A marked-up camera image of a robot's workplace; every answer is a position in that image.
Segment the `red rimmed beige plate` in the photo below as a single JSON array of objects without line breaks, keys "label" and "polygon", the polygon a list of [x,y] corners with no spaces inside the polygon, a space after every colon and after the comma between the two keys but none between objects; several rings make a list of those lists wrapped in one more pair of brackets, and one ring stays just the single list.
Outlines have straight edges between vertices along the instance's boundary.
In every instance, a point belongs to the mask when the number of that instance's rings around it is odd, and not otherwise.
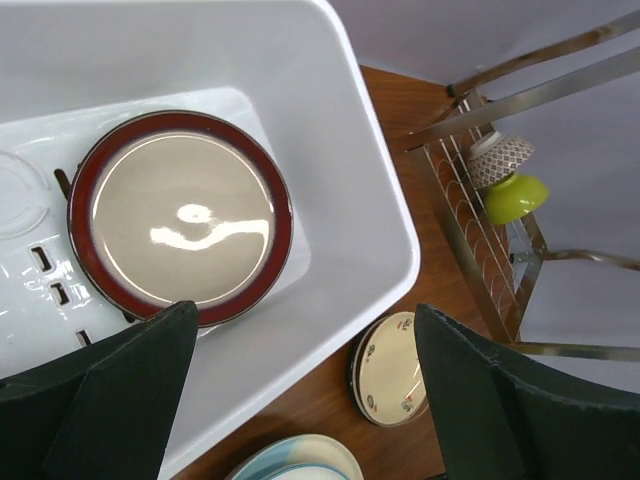
[{"label": "red rimmed beige plate", "polygon": [[76,170],[67,223],[105,299],[138,319],[189,300],[203,327],[268,295],[294,233],[271,155],[239,127],[186,110],[146,113],[102,136]]}]

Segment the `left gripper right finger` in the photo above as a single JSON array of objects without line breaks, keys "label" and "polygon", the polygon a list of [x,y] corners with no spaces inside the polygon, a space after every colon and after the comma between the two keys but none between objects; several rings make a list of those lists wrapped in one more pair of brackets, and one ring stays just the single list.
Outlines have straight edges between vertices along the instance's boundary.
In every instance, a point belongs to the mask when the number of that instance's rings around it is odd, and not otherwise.
[{"label": "left gripper right finger", "polygon": [[414,331],[443,478],[638,478],[638,394],[548,367],[427,304]]}]

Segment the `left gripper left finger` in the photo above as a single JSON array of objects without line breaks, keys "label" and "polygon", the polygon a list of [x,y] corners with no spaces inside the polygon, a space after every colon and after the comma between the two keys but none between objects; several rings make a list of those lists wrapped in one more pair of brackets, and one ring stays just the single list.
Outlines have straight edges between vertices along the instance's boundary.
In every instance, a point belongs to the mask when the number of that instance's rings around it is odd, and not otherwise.
[{"label": "left gripper left finger", "polygon": [[198,320],[196,305],[181,301],[2,379],[2,478],[157,478]]}]

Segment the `blue cream leaf plate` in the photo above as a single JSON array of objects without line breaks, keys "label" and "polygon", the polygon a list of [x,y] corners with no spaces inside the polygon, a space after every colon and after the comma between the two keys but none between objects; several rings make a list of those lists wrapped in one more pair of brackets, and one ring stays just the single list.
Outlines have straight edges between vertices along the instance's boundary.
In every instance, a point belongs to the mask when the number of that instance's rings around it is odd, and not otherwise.
[{"label": "blue cream leaf plate", "polygon": [[238,465],[227,479],[363,479],[360,464],[338,440],[303,434],[276,441]]}]

